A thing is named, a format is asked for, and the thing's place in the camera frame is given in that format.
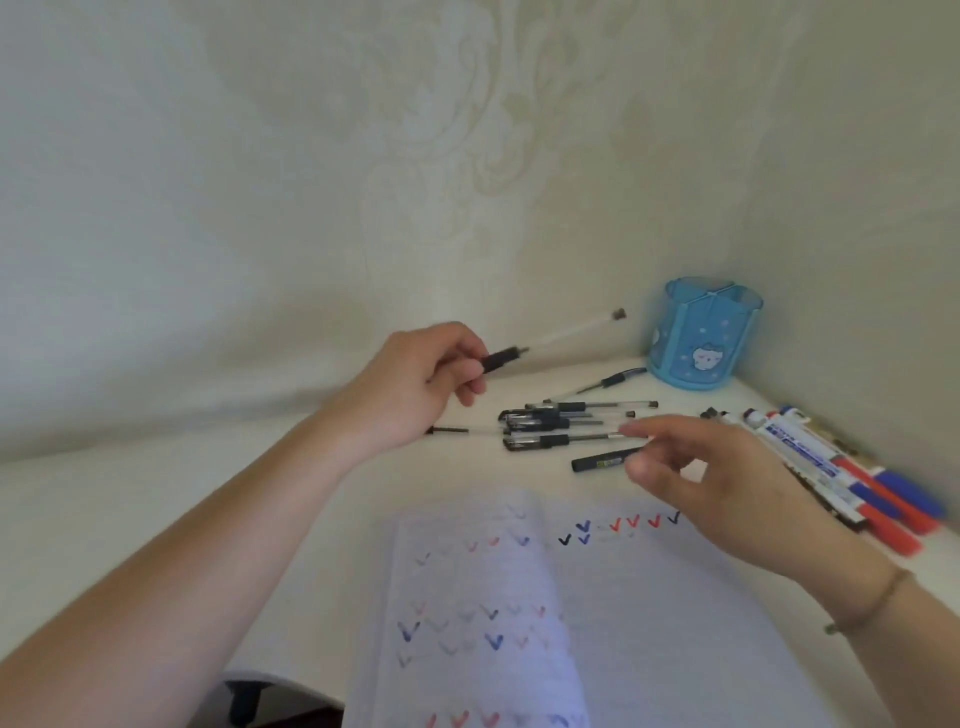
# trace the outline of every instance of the blue pen holder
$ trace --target blue pen holder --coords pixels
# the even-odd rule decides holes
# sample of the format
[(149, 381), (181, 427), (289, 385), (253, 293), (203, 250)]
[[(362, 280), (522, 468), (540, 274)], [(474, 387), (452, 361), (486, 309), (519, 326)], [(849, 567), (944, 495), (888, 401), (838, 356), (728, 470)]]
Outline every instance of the blue pen holder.
[(743, 351), (763, 299), (729, 280), (682, 278), (666, 284), (667, 311), (647, 368), (681, 389), (722, 387)]

